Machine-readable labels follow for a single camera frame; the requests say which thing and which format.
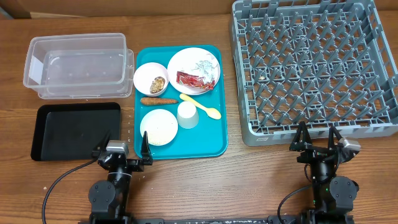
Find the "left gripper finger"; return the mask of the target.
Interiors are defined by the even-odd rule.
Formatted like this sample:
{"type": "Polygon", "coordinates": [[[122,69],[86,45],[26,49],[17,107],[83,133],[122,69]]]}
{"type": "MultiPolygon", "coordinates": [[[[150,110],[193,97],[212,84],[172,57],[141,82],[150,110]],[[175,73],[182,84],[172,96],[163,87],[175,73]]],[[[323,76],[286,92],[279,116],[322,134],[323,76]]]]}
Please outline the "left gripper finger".
{"type": "Polygon", "coordinates": [[[143,141],[141,144],[141,156],[145,166],[151,166],[153,164],[152,153],[150,151],[147,131],[144,131],[143,141]]]}
{"type": "Polygon", "coordinates": [[[99,157],[101,152],[105,151],[106,146],[109,143],[111,137],[111,131],[108,131],[104,137],[102,138],[102,140],[93,148],[92,152],[91,152],[91,156],[92,157],[99,157]]]}

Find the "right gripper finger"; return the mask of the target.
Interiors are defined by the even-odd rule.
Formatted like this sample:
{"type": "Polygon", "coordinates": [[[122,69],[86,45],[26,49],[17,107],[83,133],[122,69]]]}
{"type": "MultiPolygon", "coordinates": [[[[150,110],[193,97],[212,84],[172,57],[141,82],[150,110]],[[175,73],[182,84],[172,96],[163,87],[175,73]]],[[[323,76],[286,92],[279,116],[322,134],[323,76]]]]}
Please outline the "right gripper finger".
{"type": "Polygon", "coordinates": [[[308,150],[312,146],[312,139],[308,132],[306,123],[304,121],[299,122],[297,132],[290,144],[290,151],[302,152],[308,150]]]}
{"type": "Polygon", "coordinates": [[[342,136],[341,136],[339,131],[334,126],[331,126],[329,128],[329,134],[328,134],[328,148],[329,148],[329,150],[332,150],[334,145],[335,145],[334,138],[336,138],[339,141],[342,138],[342,136]]]}

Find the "white rice bowl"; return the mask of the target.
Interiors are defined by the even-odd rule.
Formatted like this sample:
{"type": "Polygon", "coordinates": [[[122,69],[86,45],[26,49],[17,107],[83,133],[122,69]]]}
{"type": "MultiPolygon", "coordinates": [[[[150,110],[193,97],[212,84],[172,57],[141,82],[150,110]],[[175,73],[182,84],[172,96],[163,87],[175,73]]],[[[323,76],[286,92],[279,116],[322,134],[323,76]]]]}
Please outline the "white rice bowl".
{"type": "Polygon", "coordinates": [[[176,117],[164,109],[148,112],[140,123],[141,136],[147,133],[148,143],[153,146],[163,146],[170,143],[177,135],[178,123],[176,117]]]}

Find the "white plastic cup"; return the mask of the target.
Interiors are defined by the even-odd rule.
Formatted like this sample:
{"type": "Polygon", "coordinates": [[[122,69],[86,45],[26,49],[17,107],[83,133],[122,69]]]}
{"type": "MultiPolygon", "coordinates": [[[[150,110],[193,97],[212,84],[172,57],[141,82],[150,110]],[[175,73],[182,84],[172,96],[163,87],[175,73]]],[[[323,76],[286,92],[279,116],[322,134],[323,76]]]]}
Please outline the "white plastic cup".
{"type": "Polygon", "coordinates": [[[177,108],[178,124],[184,129],[192,129],[199,122],[197,107],[189,102],[183,101],[177,108]]]}

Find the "small pink bowl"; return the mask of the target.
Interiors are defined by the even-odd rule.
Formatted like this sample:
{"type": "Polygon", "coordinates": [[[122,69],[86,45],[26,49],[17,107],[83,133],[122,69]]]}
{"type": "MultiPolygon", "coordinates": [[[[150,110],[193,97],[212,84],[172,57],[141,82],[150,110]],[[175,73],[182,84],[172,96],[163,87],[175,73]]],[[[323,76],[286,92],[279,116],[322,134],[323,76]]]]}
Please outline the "small pink bowl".
{"type": "Polygon", "coordinates": [[[146,96],[155,97],[160,96],[166,90],[167,85],[169,84],[169,76],[167,69],[163,65],[155,62],[149,62],[141,65],[135,71],[133,82],[137,91],[146,96]],[[165,79],[165,85],[162,91],[152,94],[150,92],[150,86],[156,77],[163,77],[165,79]]]}

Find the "red snack wrapper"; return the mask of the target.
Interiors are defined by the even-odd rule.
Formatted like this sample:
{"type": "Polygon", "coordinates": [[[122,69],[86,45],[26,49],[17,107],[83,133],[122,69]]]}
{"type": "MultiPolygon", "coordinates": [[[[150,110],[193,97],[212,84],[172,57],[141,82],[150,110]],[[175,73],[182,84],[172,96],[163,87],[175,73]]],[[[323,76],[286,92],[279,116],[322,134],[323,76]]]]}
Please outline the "red snack wrapper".
{"type": "Polygon", "coordinates": [[[205,77],[200,77],[196,75],[190,75],[188,73],[184,72],[177,72],[177,83],[192,87],[192,88],[198,88],[202,90],[212,90],[214,89],[215,86],[215,81],[212,80],[210,82],[205,81],[205,77]]]}

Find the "white tissue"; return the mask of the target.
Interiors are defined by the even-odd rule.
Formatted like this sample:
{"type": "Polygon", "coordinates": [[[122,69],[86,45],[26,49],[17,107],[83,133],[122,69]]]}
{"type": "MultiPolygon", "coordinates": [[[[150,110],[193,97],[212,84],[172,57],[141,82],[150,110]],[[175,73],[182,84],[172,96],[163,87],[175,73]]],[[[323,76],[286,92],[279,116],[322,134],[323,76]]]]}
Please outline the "white tissue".
{"type": "Polygon", "coordinates": [[[194,75],[204,78],[206,82],[215,79],[217,73],[217,64],[209,60],[195,62],[192,72],[194,75]]]}

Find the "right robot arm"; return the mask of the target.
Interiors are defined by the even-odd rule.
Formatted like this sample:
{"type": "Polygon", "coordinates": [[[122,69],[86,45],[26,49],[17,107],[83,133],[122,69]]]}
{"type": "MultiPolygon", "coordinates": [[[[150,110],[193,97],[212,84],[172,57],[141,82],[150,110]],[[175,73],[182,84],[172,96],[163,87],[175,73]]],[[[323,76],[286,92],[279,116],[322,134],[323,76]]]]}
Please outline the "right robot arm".
{"type": "Polygon", "coordinates": [[[294,193],[311,188],[313,190],[313,208],[302,212],[296,223],[353,223],[347,213],[353,210],[359,185],[344,176],[336,174],[340,164],[352,160],[361,150],[359,142],[347,139],[331,126],[327,147],[315,146],[307,125],[301,121],[296,135],[289,147],[300,155],[297,162],[310,168],[306,178],[310,185],[294,193]]]}

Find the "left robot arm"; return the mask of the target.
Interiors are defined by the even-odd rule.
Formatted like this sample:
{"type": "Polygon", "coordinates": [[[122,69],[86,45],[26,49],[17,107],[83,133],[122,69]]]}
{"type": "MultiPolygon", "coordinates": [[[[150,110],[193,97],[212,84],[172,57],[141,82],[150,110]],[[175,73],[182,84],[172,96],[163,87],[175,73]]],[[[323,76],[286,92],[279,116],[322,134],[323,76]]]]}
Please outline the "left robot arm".
{"type": "Polygon", "coordinates": [[[126,211],[132,174],[144,171],[153,163],[148,136],[144,133],[141,159],[128,158],[127,142],[111,140],[110,133],[93,149],[92,156],[106,171],[106,180],[94,183],[88,194],[91,203],[90,223],[137,223],[126,211]]]}

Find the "grey dishwasher rack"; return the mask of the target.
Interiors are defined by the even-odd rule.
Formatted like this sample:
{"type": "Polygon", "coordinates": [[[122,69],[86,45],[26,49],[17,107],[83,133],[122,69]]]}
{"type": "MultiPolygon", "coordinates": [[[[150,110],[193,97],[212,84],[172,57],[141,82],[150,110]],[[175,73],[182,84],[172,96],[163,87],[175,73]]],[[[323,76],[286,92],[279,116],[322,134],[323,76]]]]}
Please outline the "grey dishwasher rack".
{"type": "Polygon", "coordinates": [[[374,1],[236,1],[231,50],[243,141],[397,132],[397,67],[374,1]]]}

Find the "orange carrot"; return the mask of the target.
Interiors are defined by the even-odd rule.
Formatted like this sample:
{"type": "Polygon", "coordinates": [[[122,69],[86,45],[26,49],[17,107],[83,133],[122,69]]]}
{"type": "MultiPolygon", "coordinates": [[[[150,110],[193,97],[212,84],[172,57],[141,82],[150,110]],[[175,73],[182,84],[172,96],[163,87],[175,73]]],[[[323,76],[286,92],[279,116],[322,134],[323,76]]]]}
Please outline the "orange carrot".
{"type": "Polygon", "coordinates": [[[143,97],[141,98],[140,102],[146,106],[157,106],[177,104],[178,100],[172,98],[143,97]]]}

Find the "brown food scraps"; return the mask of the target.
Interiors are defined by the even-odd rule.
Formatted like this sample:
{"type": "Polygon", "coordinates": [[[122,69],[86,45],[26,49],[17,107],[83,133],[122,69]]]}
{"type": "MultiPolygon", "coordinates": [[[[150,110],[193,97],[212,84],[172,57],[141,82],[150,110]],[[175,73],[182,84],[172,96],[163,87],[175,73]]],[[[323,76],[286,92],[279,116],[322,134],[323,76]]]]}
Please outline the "brown food scraps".
{"type": "Polygon", "coordinates": [[[165,79],[163,77],[156,77],[150,86],[150,92],[152,94],[158,93],[163,90],[165,85],[165,79]]]}

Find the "yellow plastic spoon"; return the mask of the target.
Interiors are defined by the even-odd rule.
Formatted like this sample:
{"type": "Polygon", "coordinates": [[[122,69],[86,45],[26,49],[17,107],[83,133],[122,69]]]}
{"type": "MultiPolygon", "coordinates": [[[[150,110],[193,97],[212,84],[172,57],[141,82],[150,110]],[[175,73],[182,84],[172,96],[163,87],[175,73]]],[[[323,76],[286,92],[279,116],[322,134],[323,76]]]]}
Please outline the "yellow plastic spoon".
{"type": "Polygon", "coordinates": [[[180,99],[193,103],[197,108],[203,110],[212,119],[221,119],[221,113],[216,108],[207,108],[184,93],[180,94],[180,99]]]}

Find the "clear plastic bin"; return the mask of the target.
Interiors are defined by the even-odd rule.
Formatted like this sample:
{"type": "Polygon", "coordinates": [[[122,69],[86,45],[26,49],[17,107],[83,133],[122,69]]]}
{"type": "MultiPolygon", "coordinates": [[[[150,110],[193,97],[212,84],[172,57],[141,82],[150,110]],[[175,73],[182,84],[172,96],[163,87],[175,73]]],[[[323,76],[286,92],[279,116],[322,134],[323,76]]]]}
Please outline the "clear plastic bin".
{"type": "Polygon", "coordinates": [[[122,33],[51,35],[31,40],[23,84],[45,100],[127,98],[133,73],[122,33]]]}

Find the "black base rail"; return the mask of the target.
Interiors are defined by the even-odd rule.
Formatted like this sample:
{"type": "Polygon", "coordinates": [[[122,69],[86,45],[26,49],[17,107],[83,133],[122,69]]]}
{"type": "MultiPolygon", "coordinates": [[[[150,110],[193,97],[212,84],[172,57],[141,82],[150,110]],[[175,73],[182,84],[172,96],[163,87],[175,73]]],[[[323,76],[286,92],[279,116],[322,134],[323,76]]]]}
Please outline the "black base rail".
{"type": "MultiPolygon", "coordinates": [[[[326,218],[321,218],[319,221],[304,221],[303,218],[297,215],[282,215],[284,223],[299,224],[299,223],[348,223],[354,224],[352,216],[343,218],[342,220],[327,221],[326,218]]],[[[133,223],[133,224],[278,224],[280,220],[277,215],[271,215],[267,218],[238,218],[238,219],[196,219],[196,220],[164,220],[162,218],[125,218],[124,220],[84,220],[79,223],[133,223]]]]}

